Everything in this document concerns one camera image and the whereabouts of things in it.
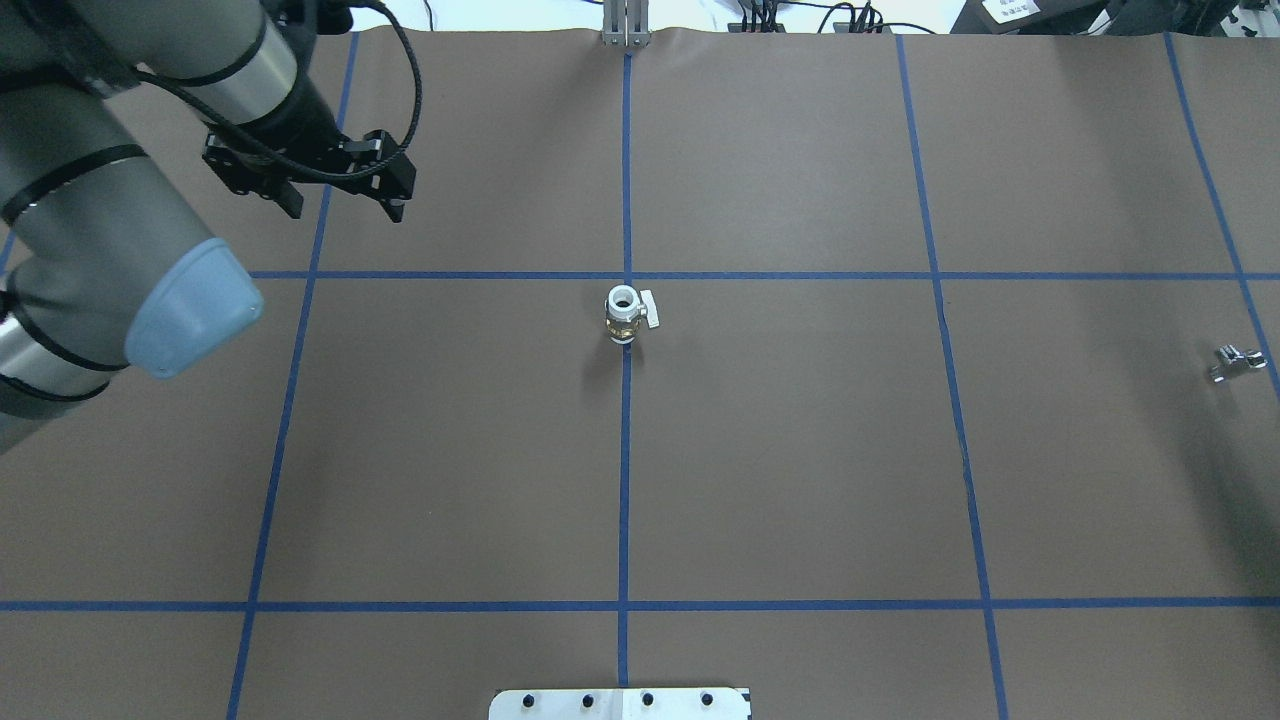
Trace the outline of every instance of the white metal plate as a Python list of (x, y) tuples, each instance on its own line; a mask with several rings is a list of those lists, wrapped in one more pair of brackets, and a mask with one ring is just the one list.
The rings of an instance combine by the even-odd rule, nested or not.
[(751, 692), (735, 688), (503, 691), (489, 703), (489, 720), (750, 720), (750, 717)]

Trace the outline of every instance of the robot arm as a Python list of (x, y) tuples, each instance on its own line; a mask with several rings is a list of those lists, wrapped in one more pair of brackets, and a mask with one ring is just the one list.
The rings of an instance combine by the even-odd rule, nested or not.
[[(282, 33), (282, 18), (301, 23)], [(325, 182), (399, 220), (415, 179), (403, 149), (385, 131), (342, 135), (306, 74), (312, 28), (349, 27), (347, 4), (319, 0), (0, 0), (0, 213), (33, 254), (0, 284), (0, 452), (128, 365), (173, 377), (262, 311), (102, 97), (140, 81), (183, 97), (228, 188), (294, 218), (292, 183)]]

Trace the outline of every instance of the blue joint cover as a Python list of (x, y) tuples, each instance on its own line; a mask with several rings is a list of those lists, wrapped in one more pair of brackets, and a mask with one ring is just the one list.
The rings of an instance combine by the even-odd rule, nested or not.
[(133, 316), (124, 356), (172, 378), (262, 316), (262, 295), (220, 237), (192, 247)]

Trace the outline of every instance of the white label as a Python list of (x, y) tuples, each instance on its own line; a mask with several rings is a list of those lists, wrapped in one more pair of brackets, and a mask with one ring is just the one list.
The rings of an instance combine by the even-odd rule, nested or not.
[(1011, 23), (1039, 12), (1033, 0), (982, 0), (982, 6), (991, 13), (993, 20), (1001, 24)]

